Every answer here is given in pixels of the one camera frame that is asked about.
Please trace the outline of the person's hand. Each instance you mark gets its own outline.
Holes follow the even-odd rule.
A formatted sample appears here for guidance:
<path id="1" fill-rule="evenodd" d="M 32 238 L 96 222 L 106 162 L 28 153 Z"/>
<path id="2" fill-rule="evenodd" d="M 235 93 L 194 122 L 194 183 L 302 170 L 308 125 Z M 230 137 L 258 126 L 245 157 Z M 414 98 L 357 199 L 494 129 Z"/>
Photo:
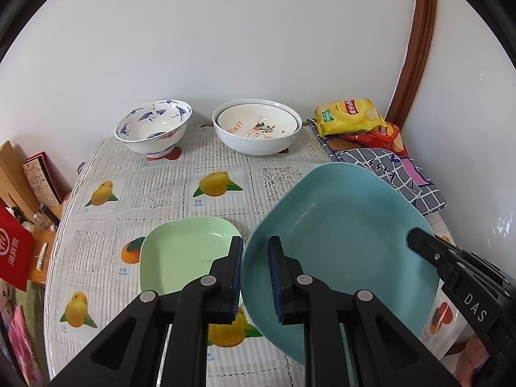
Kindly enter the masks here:
<path id="1" fill-rule="evenodd" d="M 463 387 L 471 387 L 472 378 L 488 359 L 489 355 L 481 340 L 473 335 L 467 341 L 465 349 L 459 354 L 454 378 Z"/>

